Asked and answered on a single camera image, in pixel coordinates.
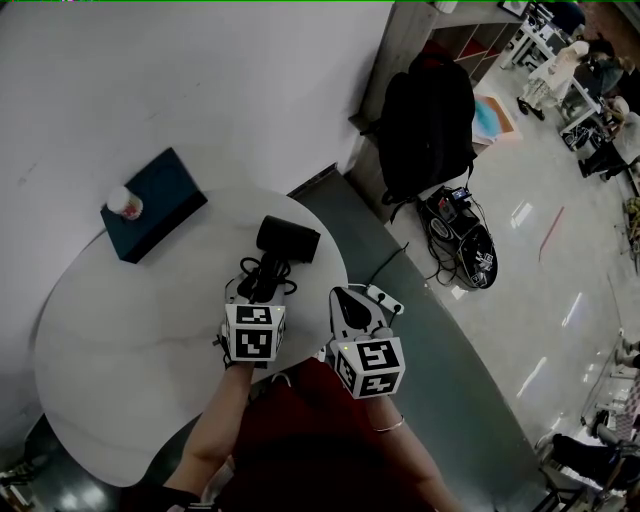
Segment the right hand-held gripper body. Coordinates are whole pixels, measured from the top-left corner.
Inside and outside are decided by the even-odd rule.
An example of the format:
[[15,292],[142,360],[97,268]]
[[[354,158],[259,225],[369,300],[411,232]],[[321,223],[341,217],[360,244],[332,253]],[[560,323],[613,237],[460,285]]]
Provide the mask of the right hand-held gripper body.
[[404,376],[399,337],[374,338],[332,330],[332,368],[353,399],[393,395]]

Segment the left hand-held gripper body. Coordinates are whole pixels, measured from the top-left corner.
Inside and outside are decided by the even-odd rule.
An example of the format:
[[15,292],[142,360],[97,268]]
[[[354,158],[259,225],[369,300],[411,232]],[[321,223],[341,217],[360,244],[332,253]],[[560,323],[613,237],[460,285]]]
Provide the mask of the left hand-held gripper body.
[[241,362],[258,368],[276,360],[285,331],[282,305],[232,304],[224,306],[219,342],[226,368]]

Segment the black hair dryer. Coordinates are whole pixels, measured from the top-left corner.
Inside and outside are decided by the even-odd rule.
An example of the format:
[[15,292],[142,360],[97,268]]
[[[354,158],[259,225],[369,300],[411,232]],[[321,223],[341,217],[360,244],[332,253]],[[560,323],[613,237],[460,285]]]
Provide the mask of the black hair dryer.
[[244,277],[238,287],[245,304],[271,304],[278,284],[286,284],[286,296],[297,291],[290,279],[292,265],[311,264],[317,252],[320,234],[308,227],[267,215],[258,230],[256,246],[260,257],[246,256],[240,260]]

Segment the person's left forearm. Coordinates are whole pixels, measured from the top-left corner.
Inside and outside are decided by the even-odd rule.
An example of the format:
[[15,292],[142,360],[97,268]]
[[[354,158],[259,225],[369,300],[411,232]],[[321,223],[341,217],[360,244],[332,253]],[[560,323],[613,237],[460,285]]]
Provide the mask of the person's left forearm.
[[233,451],[253,372],[254,364],[247,362],[225,370],[213,397],[191,430],[180,462],[164,483],[165,487],[198,497],[203,494]]

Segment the person's right forearm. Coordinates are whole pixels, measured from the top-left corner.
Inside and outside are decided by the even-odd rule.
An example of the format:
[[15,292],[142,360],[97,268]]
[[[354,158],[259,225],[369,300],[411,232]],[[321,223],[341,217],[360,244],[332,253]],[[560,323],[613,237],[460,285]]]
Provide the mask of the person's right forearm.
[[463,512],[425,446],[389,396],[364,399],[364,410],[386,458],[436,512]]

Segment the white power strip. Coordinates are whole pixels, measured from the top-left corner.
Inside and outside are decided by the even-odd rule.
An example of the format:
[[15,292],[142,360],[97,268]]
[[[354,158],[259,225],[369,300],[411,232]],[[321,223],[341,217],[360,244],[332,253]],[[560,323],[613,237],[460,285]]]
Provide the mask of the white power strip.
[[359,291],[379,307],[386,309],[391,314],[402,315],[404,313],[404,305],[397,301],[394,297],[374,284],[350,283],[350,289]]

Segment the person's red clothing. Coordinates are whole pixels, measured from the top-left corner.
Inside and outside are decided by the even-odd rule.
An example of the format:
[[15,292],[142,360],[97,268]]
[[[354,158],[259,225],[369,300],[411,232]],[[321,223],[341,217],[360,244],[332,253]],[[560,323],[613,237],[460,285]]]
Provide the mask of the person's red clothing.
[[309,358],[245,408],[220,512],[435,512],[383,454],[329,365]]

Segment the black tray of electronics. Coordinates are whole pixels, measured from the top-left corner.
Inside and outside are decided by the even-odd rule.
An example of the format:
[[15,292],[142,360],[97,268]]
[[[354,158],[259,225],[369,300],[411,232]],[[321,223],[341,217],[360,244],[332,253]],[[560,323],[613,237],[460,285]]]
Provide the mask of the black tray of electronics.
[[496,281],[498,258],[484,211],[466,187],[442,186],[417,203],[427,248],[437,262],[429,276],[442,286],[486,290]]

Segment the dark blue box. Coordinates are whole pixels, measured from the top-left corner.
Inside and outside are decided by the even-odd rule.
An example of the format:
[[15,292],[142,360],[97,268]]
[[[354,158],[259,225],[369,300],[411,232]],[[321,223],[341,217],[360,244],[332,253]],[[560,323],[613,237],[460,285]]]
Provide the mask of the dark blue box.
[[168,148],[126,184],[143,201],[136,220],[126,220],[101,208],[106,232],[118,258],[138,263],[171,231],[207,203],[207,198],[179,158]]

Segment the pink and white cup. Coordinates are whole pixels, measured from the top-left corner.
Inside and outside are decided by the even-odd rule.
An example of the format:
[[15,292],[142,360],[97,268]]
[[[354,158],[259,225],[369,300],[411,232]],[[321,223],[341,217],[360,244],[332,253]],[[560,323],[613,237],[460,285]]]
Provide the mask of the pink and white cup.
[[143,201],[125,186],[114,188],[107,199],[109,211],[126,220],[138,219],[143,211]]

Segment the black backpack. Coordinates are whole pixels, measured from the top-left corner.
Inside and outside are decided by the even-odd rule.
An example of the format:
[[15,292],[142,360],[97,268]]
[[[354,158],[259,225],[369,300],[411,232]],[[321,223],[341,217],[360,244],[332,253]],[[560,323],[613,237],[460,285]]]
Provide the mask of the black backpack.
[[427,189],[474,170],[475,97],[465,69],[441,52],[421,52],[387,85],[378,119],[360,134],[378,149],[389,220]]

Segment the blue and orange painting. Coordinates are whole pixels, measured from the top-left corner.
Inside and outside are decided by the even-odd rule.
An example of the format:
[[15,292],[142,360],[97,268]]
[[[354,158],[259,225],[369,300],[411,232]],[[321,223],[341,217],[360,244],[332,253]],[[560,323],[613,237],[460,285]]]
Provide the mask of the blue and orange painting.
[[473,143],[491,146],[498,142],[523,140],[517,124],[497,97],[475,94],[474,101]]

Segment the grey wooden shelf unit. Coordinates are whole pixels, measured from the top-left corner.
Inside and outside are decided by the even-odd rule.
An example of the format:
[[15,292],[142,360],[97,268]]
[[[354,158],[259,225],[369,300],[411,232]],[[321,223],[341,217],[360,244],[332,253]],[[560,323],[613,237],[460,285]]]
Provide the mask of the grey wooden shelf unit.
[[521,25],[496,2],[459,3],[449,14],[429,2],[394,3],[364,97],[349,121],[360,132],[367,129],[381,113],[393,75],[408,70],[424,50],[452,57],[477,86]]

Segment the white office desk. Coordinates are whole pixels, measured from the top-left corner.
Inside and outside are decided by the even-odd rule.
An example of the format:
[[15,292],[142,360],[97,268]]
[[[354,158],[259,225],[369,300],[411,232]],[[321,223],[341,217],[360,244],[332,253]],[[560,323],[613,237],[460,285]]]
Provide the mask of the white office desk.
[[[518,31],[522,33],[522,36],[519,39],[516,37],[511,39],[513,48],[501,58],[500,68],[502,70],[516,66],[531,48],[535,48],[546,58],[544,61],[544,64],[546,64],[567,47],[567,44],[560,38],[559,32],[552,30],[549,24],[535,30],[528,22],[524,22]],[[573,72],[570,77],[569,87],[580,95],[582,101],[575,115],[566,118],[566,124],[559,130],[561,136],[569,133],[590,116],[600,114],[603,105],[599,94],[598,81],[593,76],[591,69],[586,65]]]

